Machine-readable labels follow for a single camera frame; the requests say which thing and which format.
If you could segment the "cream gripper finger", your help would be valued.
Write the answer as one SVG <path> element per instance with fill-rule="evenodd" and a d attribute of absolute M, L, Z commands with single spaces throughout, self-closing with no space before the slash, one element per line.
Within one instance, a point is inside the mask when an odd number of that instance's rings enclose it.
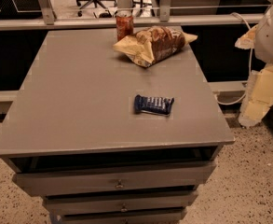
<path fill-rule="evenodd" d="M 246 34 L 237 39 L 235 47 L 239 49 L 253 49 L 257 25 L 254 25 Z"/>
<path fill-rule="evenodd" d="M 240 107 L 239 124 L 252 127 L 258 124 L 273 106 L 273 64 L 260 72 L 252 71 L 246 97 Z"/>

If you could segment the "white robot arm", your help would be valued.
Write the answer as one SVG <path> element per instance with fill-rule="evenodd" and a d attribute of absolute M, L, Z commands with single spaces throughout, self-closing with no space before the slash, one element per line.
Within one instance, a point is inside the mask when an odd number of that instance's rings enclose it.
<path fill-rule="evenodd" d="M 254 49 L 255 57 L 266 65 L 251 71 L 239 113 L 244 127 L 258 124 L 273 106 L 273 5 L 264 17 L 235 43 L 239 49 Z"/>

